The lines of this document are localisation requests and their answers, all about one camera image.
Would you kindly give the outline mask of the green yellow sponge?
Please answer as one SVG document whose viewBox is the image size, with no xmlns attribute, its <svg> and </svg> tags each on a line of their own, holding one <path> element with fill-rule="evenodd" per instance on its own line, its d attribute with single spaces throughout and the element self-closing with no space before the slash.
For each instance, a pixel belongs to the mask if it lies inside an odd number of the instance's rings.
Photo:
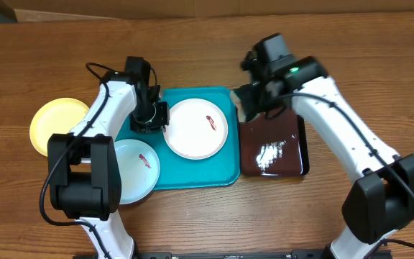
<svg viewBox="0 0 414 259">
<path fill-rule="evenodd" d="M 246 84 L 239 88 L 232 89 L 230 91 L 230 99 L 236 107 L 239 123 L 253 121 L 259 116 L 253 85 Z"/>
</svg>

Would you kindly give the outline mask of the white plate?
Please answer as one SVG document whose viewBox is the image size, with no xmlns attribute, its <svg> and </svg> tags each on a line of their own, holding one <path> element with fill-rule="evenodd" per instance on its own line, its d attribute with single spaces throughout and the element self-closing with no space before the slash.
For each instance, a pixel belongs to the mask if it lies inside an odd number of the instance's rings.
<svg viewBox="0 0 414 259">
<path fill-rule="evenodd" d="M 205 99 L 186 99 L 170 108 L 170 122 L 163 136 L 177 155 L 202 160 L 224 146 L 228 133 L 228 122 L 218 106 Z"/>
</svg>

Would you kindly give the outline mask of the yellow plate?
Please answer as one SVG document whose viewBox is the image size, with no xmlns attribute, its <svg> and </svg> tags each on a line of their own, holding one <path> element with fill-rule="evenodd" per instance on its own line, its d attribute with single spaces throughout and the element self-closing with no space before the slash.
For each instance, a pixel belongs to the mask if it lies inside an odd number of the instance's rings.
<svg viewBox="0 0 414 259">
<path fill-rule="evenodd" d="M 33 116 L 29 137 L 34 149 L 47 156 L 47 143 L 52 134 L 66 134 L 87 114 L 89 108 L 82 101 L 72 98 L 52 100 Z"/>
</svg>

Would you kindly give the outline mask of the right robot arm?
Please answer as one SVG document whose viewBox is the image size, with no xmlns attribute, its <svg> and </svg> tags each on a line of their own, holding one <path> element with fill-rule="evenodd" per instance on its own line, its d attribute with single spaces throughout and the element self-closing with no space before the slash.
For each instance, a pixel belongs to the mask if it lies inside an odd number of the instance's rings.
<svg viewBox="0 0 414 259">
<path fill-rule="evenodd" d="M 375 258 L 390 235 L 414 221 L 414 155 L 401 156 L 362 121 L 313 56 L 297 59 L 276 33 L 246 54 L 251 82 L 235 90 L 247 122 L 291 109 L 309 122 L 351 181 L 343 232 L 315 258 Z"/>
</svg>

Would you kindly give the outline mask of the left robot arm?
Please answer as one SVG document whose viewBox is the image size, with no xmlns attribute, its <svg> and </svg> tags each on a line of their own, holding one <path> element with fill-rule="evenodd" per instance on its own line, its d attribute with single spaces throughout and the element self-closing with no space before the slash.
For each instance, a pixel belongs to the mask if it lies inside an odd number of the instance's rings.
<svg viewBox="0 0 414 259">
<path fill-rule="evenodd" d="M 121 176 L 114 142 L 125 122 L 139 134 L 164 132 L 169 106 L 160 99 L 160 85 L 150 84 L 156 73 L 144 58 L 127 57 L 122 71 L 104 69 L 88 113 L 68 133 L 53 134 L 47 142 L 49 173 L 39 211 L 48 224 L 81 226 L 96 258 L 137 258 L 136 243 L 118 212 Z"/>
</svg>

